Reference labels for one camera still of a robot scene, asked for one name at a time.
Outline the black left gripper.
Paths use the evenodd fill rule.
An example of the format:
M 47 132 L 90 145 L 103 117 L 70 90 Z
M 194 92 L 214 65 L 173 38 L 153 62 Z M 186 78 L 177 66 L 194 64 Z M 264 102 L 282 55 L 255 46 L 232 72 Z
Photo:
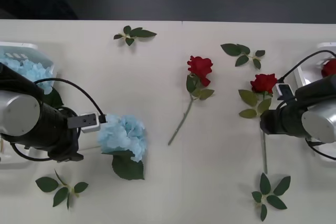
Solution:
M 58 139 L 48 151 L 48 157 L 59 163 L 82 161 L 83 155 L 78 153 L 82 127 L 79 116 L 70 108 L 58 108 L 58 111 L 65 117 L 65 125 L 58 131 Z

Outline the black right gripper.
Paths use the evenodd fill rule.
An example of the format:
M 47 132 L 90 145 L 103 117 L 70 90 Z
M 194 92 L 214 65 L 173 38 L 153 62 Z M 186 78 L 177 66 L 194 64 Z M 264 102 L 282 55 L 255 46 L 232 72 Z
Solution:
M 267 135 L 283 133 L 277 110 L 266 110 L 261 114 L 260 128 Z

